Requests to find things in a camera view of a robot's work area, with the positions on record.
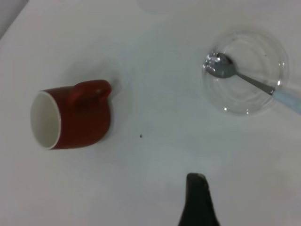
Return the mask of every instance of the red mug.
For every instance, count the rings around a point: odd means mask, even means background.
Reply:
[[[101,140],[110,127],[107,102],[111,86],[105,80],[38,92],[31,108],[31,126],[46,149],[85,147]]]

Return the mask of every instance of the metal spoon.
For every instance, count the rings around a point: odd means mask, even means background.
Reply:
[[[226,79],[233,75],[237,75],[265,93],[273,96],[274,99],[283,103],[287,107],[301,114],[301,99],[281,90],[275,90],[272,86],[268,86],[239,73],[236,70],[233,60],[224,53],[213,53],[212,57],[205,61],[204,67],[209,74],[220,79]]]

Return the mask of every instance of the white surface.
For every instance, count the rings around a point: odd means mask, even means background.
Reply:
[[[223,226],[301,224],[300,116],[235,117],[199,89],[199,63],[235,25],[275,34],[300,89],[300,3],[203,0],[152,15],[135,0],[31,0],[0,42],[0,224],[177,225],[185,177],[204,173]],[[110,80],[113,124],[92,147],[45,151],[38,90]]]

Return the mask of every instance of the mug handle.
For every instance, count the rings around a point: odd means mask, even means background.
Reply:
[[[68,103],[75,105],[81,97],[99,96],[99,101],[106,101],[112,91],[111,85],[106,80],[84,81],[75,85],[68,97]]]

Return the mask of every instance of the clear glass dish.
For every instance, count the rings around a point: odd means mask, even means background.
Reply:
[[[279,88],[288,77],[287,55],[272,37],[261,32],[238,31],[221,36],[205,60],[214,52],[230,56],[237,70],[250,78]],[[235,114],[251,114],[266,109],[273,98],[234,75],[219,79],[202,72],[202,88],[217,108]]]

